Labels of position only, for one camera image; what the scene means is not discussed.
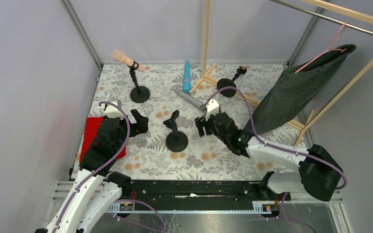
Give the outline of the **beige microphone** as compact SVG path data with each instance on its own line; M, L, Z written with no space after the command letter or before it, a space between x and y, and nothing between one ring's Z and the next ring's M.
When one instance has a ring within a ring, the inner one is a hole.
M139 70L141 72L144 72L144 71L149 69L149 67L144 67L144 66L140 65L139 63L137 63L136 61L134 61L133 59L129 58L128 56L126 56L120 50L112 51L111 56L112 56L114 61L116 61L118 63L123 63L123 64L127 65L128 67L133 67L136 70Z

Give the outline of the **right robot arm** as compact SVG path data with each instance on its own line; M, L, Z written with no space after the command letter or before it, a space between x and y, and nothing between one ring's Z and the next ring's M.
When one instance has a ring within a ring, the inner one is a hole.
M275 194L307 193L317 200L328 202L338 189L344 174L338 163L322 146L296 148L257 137L239 129L234 120L221 112L219 104L211 100L205 115L195 118L199 135L214 135L235 155L260 158L290 169L264 176L266 187Z

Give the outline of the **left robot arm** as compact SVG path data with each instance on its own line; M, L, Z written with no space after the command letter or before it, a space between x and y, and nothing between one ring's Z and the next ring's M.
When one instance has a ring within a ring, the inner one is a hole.
M118 101L101 101L104 117L89 149L84 153L74 184L54 218L37 233L88 233L105 211L129 191L130 177L110 172L130 137L146 133L149 119L131 110L135 122Z

